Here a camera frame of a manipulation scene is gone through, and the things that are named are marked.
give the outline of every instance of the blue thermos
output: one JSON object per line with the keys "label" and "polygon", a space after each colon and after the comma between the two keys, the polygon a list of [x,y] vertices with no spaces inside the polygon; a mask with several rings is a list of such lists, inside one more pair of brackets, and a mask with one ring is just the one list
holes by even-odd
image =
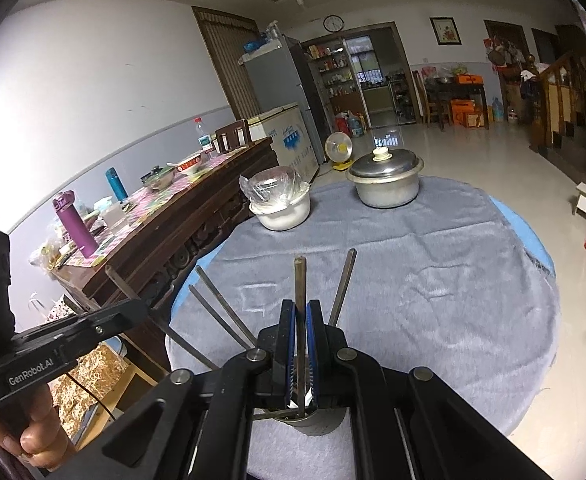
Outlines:
{"label": "blue thermos", "polygon": [[108,168],[106,170],[106,178],[108,178],[108,183],[110,184],[113,193],[120,202],[124,202],[128,198],[128,193],[124,186],[122,186],[122,182],[119,179],[118,172],[115,171],[115,168]]}

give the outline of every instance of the finger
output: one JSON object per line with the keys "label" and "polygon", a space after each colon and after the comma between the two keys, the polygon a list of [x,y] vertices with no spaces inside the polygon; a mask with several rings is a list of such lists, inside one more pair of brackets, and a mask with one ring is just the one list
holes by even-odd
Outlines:
{"label": "finger", "polygon": [[59,416],[55,410],[50,410],[47,416],[38,422],[31,422],[24,430],[20,439],[22,449],[30,454],[44,451],[53,444],[59,428]]}
{"label": "finger", "polygon": [[6,427],[0,422],[0,446],[13,456],[20,456],[24,453],[18,440],[13,437]]}
{"label": "finger", "polygon": [[75,453],[77,453],[77,450],[75,449],[75,445],[73,444],[73,442],[71,442],[69,440],[68,444],[66,446],[66,451],[64,452],[64,455],[61,457],[61,459],[59,460],[57,465],[49,466],[49,468],[48,468],[49,471],[53,471],[53,470],[57,469],[59,466],[61,466],[62,464],[65,464],[66,462],[68,462],[68,460],[71,458],[71,456],[73,456]]}
{"label": "finger", "polygon": [[33,391],[29,401],[25,408],[30,420],[37,422],[45,418],[53,408],[53,396],[48,384],[40,384]]}
{"label": "finger", "polygon": [[28,461],[35,467],[54,469],[62,463],[69,445],[70,441],[66,432],[63,428],[59,428],[53,442],[44,451],[31,456]]}

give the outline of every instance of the framed picture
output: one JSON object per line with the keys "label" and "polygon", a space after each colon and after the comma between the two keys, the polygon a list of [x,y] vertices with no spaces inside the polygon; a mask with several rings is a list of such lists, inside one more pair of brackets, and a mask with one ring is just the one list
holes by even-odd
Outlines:
{"label": "framed picture", "polygon": [[458,28],[453,18],[431,18],[433,32],[440,45],[461,45]]}

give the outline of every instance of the tiled floor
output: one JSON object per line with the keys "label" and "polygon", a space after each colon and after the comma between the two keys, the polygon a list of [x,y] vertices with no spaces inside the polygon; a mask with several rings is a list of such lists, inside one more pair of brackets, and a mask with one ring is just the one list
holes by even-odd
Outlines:
{"label": "tiled floor", "polygon": [[[556,362],[544,387],[510,436],[555,480],[586,478],[586,219],[571,214],[575,184],[528,149],[525,131],[506,124],[487,130],[404,126],[404,146],[424,160],[423,174],[481,187],[522,216],[553,257],[562,325]],[[355,155],[372,150],[355,139]],[[320,168],[314,186],[345,178]]]}

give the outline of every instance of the checkered tablecloth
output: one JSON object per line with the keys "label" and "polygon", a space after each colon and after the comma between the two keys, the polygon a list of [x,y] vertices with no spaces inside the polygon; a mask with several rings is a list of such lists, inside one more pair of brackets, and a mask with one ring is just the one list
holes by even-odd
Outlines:
{"label": "checkered tablecloth", "polygon": [[108,255],[114,251],[135,229],[140,227],[144,221],[149,218],[158,209],[162,208],[180,191],[184,191],[193,186],[200,178],[211,172],[218,166],[222,165],[238,151],[245,148],[242,146],[237,150],[224,155],[219,155],[212,160],[209,160],[208,165],[204,170],[194,176],[180,175],[175,181],[166,189],[161,191],[153,191],[146,187],[141,187],[135,191],[130,197],[129,201],[135,204],[135,207],[126,213],[128,219],[128,226],[124,227],[117,234],[113,235],[106,229],[96,237],[99,243],[97,250],[88,258],[84,258],[80,251],[77,251],[65,263],[67,266],[74,267],[95,267],[104,261]]}

